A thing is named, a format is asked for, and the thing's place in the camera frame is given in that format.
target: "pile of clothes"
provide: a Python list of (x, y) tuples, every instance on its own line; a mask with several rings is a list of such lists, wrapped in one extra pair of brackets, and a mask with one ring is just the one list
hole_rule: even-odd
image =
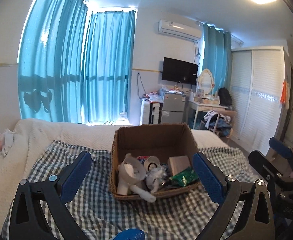
[[(206, 113), (204, 120), (206, 121), (205, 127), (207, 129), (215, 126), (219, 113), (211, 110)], [(228, 136), (231, 133), (232, 125), (230, 124), (231, 117), (228, 115), (220, 114), (219, 120), (217, 120), (216, 129), (221, 133), (222, 136)]]

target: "air conditioner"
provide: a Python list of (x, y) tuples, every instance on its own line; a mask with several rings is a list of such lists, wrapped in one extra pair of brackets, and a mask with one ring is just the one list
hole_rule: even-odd
[(159, 33), (175, 35), (192, 41), (199, 41), (202, 35), (199, 29), (166, 20), (160, 20)]

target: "white sliding wardrobe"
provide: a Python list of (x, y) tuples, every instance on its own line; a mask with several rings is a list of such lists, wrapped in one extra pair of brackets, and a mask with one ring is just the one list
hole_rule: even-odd
[(286, 110), (280, 104), (288, 56), (283, 47), (241, 48), (232, 51), (230, 94), (237, 116), (231, 139), (246, 151), (269, 150), (269, 139), (278, 137)]

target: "green package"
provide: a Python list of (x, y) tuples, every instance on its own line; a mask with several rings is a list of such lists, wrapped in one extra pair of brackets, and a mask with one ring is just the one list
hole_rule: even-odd
[(191, 167), (171, 177), (172, 184), (178, 184), (180, 187), (186, 187), (198, 179), (199, 177)]

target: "television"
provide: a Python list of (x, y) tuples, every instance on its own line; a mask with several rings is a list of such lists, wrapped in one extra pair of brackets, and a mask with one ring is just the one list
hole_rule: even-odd
[(196, 85), (198, 65), (165, 57), (163, 60), (162, 80)]

